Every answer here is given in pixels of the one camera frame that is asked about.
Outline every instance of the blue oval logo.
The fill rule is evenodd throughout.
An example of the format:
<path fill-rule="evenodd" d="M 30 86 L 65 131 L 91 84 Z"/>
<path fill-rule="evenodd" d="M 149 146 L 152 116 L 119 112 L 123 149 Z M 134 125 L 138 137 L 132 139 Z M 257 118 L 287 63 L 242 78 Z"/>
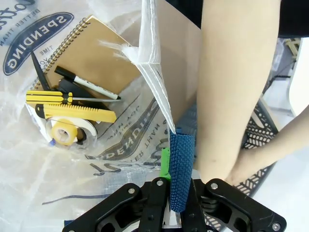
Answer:
<path fill-rule="evenodd" d="M 12 41 L 3 62 L 3 72 L 9 76 L 16 72 L 29 57 L 30 51 L 61 32 L 74 19 L 68 12 L 45 16 L 23 29 Z"/>

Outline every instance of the yellow tape roll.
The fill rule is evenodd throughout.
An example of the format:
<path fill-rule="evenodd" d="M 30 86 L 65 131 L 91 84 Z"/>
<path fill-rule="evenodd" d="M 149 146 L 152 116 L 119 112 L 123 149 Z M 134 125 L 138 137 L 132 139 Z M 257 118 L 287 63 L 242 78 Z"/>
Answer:
<path fill-rule="evenodd" d="M 53 126 L 52 136 L 57 143 L 70 146 L 77 136 L 77 128 L 71 121 L 62 118 Z"/>

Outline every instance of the black shirt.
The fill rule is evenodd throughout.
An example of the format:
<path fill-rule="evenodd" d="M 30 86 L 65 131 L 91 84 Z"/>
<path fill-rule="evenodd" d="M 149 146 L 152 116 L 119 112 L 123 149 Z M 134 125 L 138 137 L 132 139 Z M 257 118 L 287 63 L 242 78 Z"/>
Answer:
<path fill-rule="evenodd" d="M 200 28 L 203 0 L 167 1 Z M 281 0 L 279 37 L 295 38 L 308 36 L 309 0 Z"/>

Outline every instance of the screwdriver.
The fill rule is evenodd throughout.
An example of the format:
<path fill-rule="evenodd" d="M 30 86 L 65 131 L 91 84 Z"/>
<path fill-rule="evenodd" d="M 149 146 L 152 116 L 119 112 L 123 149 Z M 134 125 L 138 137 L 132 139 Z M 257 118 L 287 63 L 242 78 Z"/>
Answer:
<path fill-rule="evenodd" d="M 73 101 L 91 101 L 91 102 L 119 102 L 121 100 L 100 99 L 100 98 L 76 98 L 72 93 L 62 93 L 59 91 L 33 91 L 29 90 L 26 94 L 27 104 L 68 104 Z"/>

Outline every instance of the yellow utility knife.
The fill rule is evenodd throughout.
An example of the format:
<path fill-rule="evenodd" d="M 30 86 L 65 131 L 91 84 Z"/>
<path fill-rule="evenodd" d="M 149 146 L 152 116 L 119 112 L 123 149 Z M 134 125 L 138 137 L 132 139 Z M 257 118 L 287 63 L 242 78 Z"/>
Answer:
<path fill-rule="evenodd" d="M 35 112 L 40 118 L 48 119 L 53 116 L 78 117 L 86 120 L 100 122 L 115 122 L 117 117 L 114 111 L 100 110 L 78 105 L 50 105 L 37 104 Z"/>
<path fill-rule="evenodd" d="M 91 101 L 91 102 L 118 102 L 120 100 L 114 99 L 100 99 L 100 98 L 76 98 L 72 93 L 62 93 L 59 91 L 33 91 L 29 90 L 26 94 L 27 104 L 68 104 L 71 105 L 73 101 Z"/>

